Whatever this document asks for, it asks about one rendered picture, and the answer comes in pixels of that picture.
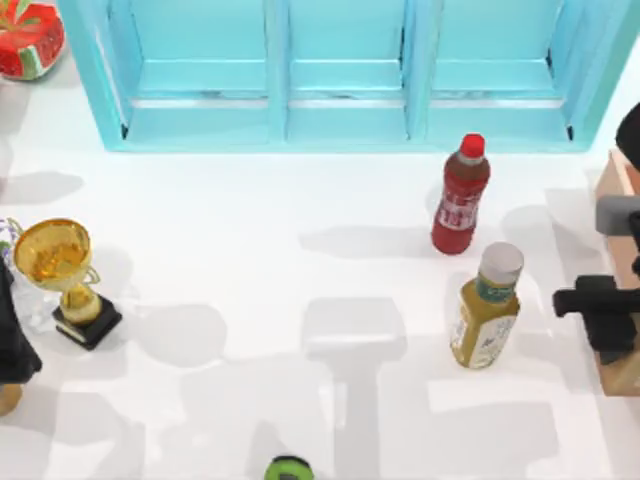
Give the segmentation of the yellow bottle grey cap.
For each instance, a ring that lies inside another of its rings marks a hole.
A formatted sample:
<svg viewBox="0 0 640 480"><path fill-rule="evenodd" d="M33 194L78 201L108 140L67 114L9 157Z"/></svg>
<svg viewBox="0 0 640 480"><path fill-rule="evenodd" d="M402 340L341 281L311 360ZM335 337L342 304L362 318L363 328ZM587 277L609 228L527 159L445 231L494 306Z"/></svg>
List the yellow bottle grey cap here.
<svg viewBox="0 0 640 480"><path fill-rule="evenodd" d="M486 368L502 352L520 312L516 285L523 266L522 252L511 243L494 242L485 248L476 276L460 290L450 339L461 366Z"/></svg>

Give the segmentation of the pale grey rounded box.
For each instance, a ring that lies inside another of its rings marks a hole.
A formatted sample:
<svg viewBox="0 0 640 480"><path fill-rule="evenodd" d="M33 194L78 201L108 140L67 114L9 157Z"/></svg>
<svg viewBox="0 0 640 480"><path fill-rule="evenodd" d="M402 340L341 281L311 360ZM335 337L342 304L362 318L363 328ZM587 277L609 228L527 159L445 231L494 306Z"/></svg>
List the pale grey rounded box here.
<svg viewBox="0 0 640 480"><path fill-rule="evenodd" d="M606 236L640 234L640 196L604 195L596 201L595 228Z"/></svg>

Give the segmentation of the red bottle red cap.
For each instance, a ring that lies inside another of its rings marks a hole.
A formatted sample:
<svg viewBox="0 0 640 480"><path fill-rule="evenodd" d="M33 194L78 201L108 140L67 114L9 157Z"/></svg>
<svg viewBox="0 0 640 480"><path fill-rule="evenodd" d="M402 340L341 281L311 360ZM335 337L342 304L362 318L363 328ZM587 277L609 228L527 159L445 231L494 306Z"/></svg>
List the red bottle red cap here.
<svg viewBox="0 0 640 480"><path fill-rule="evenodd" d="M484 137L466 134L443 169L442 193L431 230L432 244L441 253L458 255L470 246L490 175Z"/></svg>

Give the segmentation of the light blue rack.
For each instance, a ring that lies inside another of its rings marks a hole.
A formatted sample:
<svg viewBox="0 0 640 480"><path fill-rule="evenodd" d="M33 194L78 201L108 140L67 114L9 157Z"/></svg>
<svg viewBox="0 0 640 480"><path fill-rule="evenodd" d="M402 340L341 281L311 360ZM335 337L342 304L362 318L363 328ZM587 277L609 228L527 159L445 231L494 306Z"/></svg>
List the light blue rack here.
<svg viewBox="0 0 640 480"><path fill-rule="evenodd" d="M581 152L640 0L57 0L121 152Z"/></svg>

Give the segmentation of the green round object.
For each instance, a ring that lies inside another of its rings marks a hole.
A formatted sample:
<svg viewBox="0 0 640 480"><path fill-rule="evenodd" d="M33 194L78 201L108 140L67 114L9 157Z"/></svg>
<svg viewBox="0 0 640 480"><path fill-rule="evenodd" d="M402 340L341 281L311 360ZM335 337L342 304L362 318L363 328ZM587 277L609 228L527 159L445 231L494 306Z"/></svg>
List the green round object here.
<svg viewBox="0 0 640 480"><path fill-rule="evenodd" d="M267 466L263 480L315 480L315 475L306 460L294 455L279 455Z"/></svg>

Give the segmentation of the gold trophy black base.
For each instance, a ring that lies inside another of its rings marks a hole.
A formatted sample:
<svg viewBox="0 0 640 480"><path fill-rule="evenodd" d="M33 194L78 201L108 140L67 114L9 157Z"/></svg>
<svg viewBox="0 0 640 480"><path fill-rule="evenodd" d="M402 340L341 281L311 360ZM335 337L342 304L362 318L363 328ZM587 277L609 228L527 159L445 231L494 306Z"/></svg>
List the gold trophy black base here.
<svg viewBox="0 0 640 480"><path fill-rule="evenodd" d="M56 292L52 312L56 330L91 351L121 321L113 302L93 290L101 281L92 267L92 245L86 228L66 218L43 220L24 229L9 218L17 234L13 263L35 287Z"/></svg>

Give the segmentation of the brown wooden object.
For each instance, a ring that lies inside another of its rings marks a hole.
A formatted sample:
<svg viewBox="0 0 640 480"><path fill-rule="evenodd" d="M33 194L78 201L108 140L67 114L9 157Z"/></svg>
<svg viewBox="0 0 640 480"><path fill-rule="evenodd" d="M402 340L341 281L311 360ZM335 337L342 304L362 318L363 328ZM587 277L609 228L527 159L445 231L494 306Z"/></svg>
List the brown wooden object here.
<svg viewBox="0 0 640 480"><path fill-rule="evenodd" d="M0 384L0 417L10 414L23 395L21 384Z"/></svg>

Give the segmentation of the red watermelon pattern pot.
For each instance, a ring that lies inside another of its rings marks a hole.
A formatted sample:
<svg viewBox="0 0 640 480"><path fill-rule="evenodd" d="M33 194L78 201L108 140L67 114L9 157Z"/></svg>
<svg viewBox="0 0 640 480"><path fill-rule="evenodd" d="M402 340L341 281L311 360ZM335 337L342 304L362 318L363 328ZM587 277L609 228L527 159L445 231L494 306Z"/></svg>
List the red watermelon pattern pot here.
<svg viewBox="0 0 640 480"><path fill-rule="evenodd" d="M34 0L0 0L0 76L33 81L58 60L65 44L55 5Z"/></svg>

